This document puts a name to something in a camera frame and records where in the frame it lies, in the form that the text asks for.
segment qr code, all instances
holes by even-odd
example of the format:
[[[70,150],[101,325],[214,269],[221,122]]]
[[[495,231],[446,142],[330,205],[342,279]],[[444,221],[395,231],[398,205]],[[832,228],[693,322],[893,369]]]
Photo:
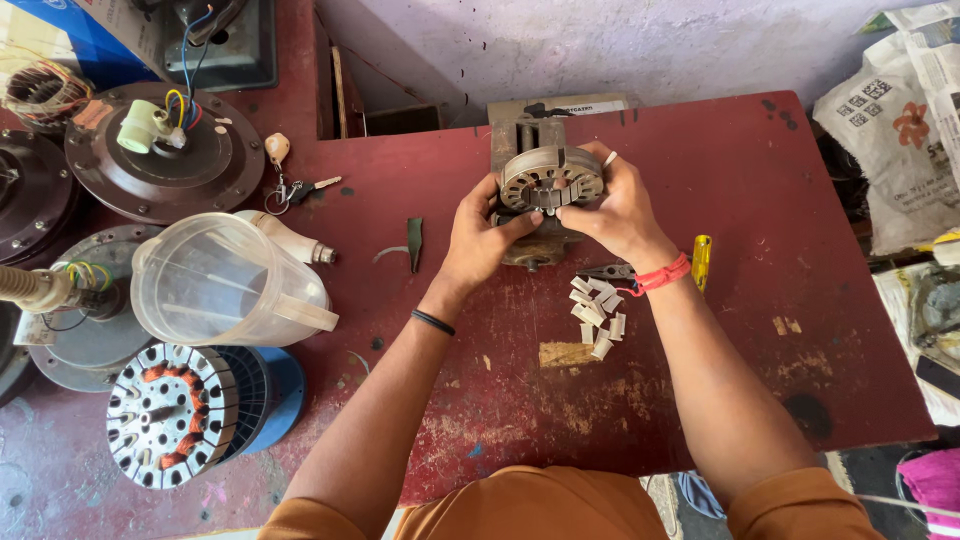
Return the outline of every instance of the qr code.
[[[854,107],[863,107],[863,104],[867,103],[868,101],[870,100],[861,96],[860,94],[856,94],[855,96],[847,100],[847,103],[853,105]]]
[[[863,93],[867,94],[868,96],[874,99],[880,99],[880,97],[882,97],[883,94],[889,92],[892,89],[894,89],[892,86],[884,83],[880,79],[874,79],[872,83],[863,87]]]
[[[857,114],[855,114],[855,115],[853,115],[853,116],[850,117],[850,123],[853,124],[854,126],[856,126],[857,128],[859,128],[860,126],[866,124],[866,123],[867,123],[867,120],[869,120],[869,118],[867,118],[866,116],[864,116],[863,114],[861,114],[861,113],[859,113],[859,112],[858,112]]]
[[[879,103],[871,103],[867,107],[864,107],[863,111],[866,112],[867,114],[870,114],[871,116],[877,116],[878,114],[883,112],[883,109],[880,107]]]

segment plastic jug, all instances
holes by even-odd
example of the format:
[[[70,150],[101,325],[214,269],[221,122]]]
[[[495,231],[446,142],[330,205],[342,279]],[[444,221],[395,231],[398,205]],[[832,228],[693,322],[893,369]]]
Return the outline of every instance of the plastic jug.
[[[283,347],[338,319],[313,270],[219,212],[182,219],[137,248],[131,304],[149,333],[185,346]]]

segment red table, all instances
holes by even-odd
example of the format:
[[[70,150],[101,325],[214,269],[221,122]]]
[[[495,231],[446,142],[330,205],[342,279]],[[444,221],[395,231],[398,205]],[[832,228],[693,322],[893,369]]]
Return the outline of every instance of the red table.
[[[107,395],[41,378],[0,409],[0,536],[155,538],[262,525],[366,377],[357,357],[376,365],[439,268],[458,201],[489,170],[490,128],[313,140],[315,58],[302,45],[291,54],[298,37],[313,35],[311,5],[277,7],[280,87],[225,95],[261,135],[290,137],[285,169],[293,178],[344,177],[282,216],[340,254],[317,267],[340,325],[289,348],[308,377],[303,418],[268,451],[150,491],[124,479],[109,455]],[[698,233],[713,236],[708,303],[817,448],[935,436],[792,92],[565,123],[569,143],[603,140],[639,167],[658,219],[682,249]],[[275,181],[268,173],[264,185]],[[402,253],[372,261],[405,245],[408,217],[423,218],[417,275]],[[634,476],[692,465],[645,299],[625,302],[627,335],[604,361],[540,367],[545,353],[579,341],[566,298],[575,270],[613,261],[588,239],[537,274],[501,267],[470,299],[401,504],[436,499],[514,464]],[[372,347],[376,338],[384,348]]]

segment person's right hand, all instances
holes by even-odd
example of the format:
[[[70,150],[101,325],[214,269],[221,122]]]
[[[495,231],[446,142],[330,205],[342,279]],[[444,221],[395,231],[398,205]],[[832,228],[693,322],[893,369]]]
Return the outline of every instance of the person's right hand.
[[[601,163],[611,150],[602,142],[581,146]],[[680,252],[660,230],[650,206],[650,196],[640,172],[617,156],[603,171],[606,199],[596,210],[565,206],[557,209],[564,227],[592,236],[610,252],[623,258],[638,275],[668,266]]]

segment stator with copper winding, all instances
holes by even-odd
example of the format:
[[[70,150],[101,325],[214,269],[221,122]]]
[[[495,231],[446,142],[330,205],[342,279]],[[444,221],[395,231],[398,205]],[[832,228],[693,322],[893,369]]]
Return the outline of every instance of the stator with copper winding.
[[[224,457],[237,427],[237,384],[209,347],[161,343],[121,372],[107,410],[107,439],[139,485],[169,489]]]

